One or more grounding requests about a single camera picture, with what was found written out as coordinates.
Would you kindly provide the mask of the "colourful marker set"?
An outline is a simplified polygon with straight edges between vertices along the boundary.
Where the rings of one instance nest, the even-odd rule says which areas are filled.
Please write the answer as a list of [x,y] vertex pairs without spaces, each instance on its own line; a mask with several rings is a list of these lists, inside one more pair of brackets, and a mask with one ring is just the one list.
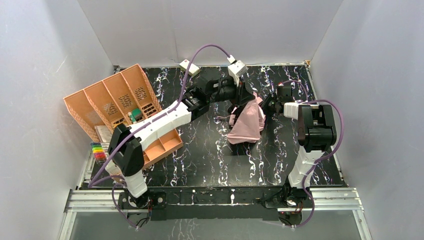
[[106,153],[103,149],[103,146],[100,142],[91,142],[91,151],[92,156],[96,163],[103,164],[107,160]]

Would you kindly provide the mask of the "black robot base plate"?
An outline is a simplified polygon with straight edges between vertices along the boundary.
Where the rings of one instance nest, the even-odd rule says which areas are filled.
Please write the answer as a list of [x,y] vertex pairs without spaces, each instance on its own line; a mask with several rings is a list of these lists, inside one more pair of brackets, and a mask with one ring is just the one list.
[[152,221],[177,219],[262,219],[299,223],[312,207],[303,190],[289,186],[150,187],[139,198],[124,190],[116,199],[120,210],[146,211]]

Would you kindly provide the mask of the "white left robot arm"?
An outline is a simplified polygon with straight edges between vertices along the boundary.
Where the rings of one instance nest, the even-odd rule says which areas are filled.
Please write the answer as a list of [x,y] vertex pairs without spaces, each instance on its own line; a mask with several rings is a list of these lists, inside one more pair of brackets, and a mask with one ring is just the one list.
[[205,87],[187,88],[181,100],[139,123],[119,124],[113,131],[108,153],[121,170],[129,194],[138,199],[148,190],[143,175],[144,151],[153,142],[207,113],[211,103],[230,101],[234,107],[244,107],[255,98],[249,84],[228,76],[209,80]]

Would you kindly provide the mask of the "orange plastic desk organizer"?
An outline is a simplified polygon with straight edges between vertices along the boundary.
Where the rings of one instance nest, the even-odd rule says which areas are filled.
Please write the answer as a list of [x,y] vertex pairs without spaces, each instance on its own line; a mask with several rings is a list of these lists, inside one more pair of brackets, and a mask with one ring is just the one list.
[[118,124],[130,125],[129,113],[139,109],[141,118],[153,117],[162,107],[139,64],[128,67],[101,81],[66,96],[70,115],[94,142],[101,142],[96,127],[112,133]]

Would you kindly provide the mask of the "aluminium frame rail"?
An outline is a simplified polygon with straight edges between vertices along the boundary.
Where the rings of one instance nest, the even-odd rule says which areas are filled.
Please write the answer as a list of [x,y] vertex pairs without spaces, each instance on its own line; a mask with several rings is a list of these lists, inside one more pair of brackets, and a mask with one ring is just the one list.
[[365,209],[354,187],[311,185],[302,206],[261,203],[282,188],[277,182],[254,184],[246,177],[234,186],[151,187],[162,201],[148,211],[121,205],[123,191],[71,190],[59,231],[61,240],[370,240]]

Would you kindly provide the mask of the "black and pink folding umbrella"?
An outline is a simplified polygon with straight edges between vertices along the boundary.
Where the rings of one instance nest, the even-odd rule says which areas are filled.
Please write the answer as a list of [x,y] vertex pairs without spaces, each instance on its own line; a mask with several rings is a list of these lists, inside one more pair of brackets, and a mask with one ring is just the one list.
[[217,116],[216,120],[228,121],[230,132],[227,134],[227,141],[232,144],[256,143],[261,139],[261,131],[265,127],[266,116],[261,109],[262,98],[256,93],[254,100],[250,100],[244,106],[230,107],[228,116]]

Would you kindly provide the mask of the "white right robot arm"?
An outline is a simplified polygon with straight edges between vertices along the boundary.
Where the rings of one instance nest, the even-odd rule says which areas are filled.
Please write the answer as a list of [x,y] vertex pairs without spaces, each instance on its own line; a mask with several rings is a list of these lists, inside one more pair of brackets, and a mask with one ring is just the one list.
[[308,190],[318,160],[337,140],[333,106],[324,100],[296,103],[293,89],[281,83],[260,107],[267,117],[283,115],[297,121],[299,150],[286,184],[291,191]]

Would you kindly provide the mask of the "white paper pad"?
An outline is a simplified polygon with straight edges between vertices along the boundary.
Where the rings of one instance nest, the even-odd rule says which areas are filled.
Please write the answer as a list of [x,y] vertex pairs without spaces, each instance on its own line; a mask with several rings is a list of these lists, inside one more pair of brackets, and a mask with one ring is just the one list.
[[109,143],[112,139],[112,132],[106,125],[96,125],[94,130],[101,143]]

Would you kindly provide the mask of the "white small box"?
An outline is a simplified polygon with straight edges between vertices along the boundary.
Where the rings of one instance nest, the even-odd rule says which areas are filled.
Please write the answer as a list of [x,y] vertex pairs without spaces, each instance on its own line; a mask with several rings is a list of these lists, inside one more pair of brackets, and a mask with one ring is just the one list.
[[194,77],[200,73],[201,68],[191,63],[188,59],[184,59],[179,63],[179,67],[182,71],[188,72],[188,75]]

